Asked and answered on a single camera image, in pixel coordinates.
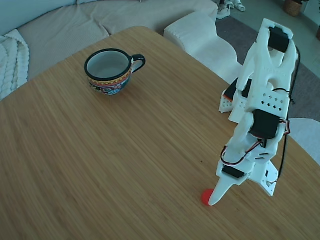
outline mug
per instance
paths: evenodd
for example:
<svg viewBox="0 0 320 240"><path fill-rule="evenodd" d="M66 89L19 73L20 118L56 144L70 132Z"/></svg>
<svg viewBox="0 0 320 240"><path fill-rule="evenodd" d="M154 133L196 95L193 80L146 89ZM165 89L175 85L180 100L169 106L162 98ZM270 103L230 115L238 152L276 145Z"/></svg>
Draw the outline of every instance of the mug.
<svg viewBox="0 0 320 240"><path fill-rule="evenodd" d="M93 53L84 64L90 87L106 95L119 93L130 81L131 75L146 64L141 54L133 56L115 48Z"/></svg>

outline white cushion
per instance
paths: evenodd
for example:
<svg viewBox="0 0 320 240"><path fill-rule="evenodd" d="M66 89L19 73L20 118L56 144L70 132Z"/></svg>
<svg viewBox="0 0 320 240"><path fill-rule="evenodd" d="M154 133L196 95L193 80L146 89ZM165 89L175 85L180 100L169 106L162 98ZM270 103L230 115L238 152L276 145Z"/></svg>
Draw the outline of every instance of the white cushion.
<svg viewBox="0 0 320 240"><path fill-rule="evenodd" d="M106 29L85 15L78 5L49 12L18 30L30 49L29 80L109 36Z"/></svg>
<svg viewBox="0 0 320 240"><path fill-rule="evenodd" d="M194 11L218 12L217 5L211 0L105 0L79 6L110 34L134 26L163 33L165 27Z"/></svg>
<svg viewBox="0 0 320 240"><path fill-rule="evenodd" d="M208 14L194 12L171 24L164 37L231 84L242 65L235 49L217 35L215 21Z"/></svg>
<svg viewBox="0 0 320 240"><path fill-rule="evenodd" d="M290 136L320 165L320 122L308 118L291 118L290 130Z"/></svg>
<svg viewBox="0 0 320 240"><path fill-rule="evenodd" d="M76 0L0 0L0 35Z"/></svg>

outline white blanket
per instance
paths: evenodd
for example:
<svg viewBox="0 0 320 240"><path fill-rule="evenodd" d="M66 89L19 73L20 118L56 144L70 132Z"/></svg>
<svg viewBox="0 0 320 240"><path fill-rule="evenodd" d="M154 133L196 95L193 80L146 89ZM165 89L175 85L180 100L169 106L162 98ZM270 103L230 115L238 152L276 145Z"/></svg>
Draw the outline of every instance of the white blanket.
<svg viewBox="0 0 320 240"><path fill-rule="evenodd" d="M0 36L0 101L27 82L29 56L18 30Z"/></svg>

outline small red ball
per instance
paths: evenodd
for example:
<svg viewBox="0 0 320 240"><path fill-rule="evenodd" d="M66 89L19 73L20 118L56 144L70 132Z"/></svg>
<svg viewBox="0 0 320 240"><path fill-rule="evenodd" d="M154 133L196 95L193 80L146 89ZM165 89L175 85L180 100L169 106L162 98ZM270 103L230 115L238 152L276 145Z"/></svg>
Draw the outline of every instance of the small red ball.
<svg viewBox="0 0 320 240"><path fill-rule="evenodd" d="M211 195L212 195L212 193L214 192L214 189L206 189L203 193L202 193L202 195L201 195L201 201L202 201L202 203L204 204L204 205L206 205L206 206L210 206L209 205L209 199L210 199L210 197L211 197Z"/></svg>

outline white robotic arm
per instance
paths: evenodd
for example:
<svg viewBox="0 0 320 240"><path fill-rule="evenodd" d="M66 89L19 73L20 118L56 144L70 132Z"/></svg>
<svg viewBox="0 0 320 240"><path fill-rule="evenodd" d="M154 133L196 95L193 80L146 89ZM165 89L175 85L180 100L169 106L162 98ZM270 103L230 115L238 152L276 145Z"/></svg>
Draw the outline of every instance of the white robotic arm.
<svg viewBox="0 0 320 240"><path fill-rule="evenodd" d="M216 204L232 185L247 179L274 194L279 172L271 159L290 132L289 93L298 58L292 38L290 29L264 19L239 78L230 86L234 91L223 91L219 111L232 111L229 120L238 125L221 153L215 189L202 195L206 205Z"/></svg>

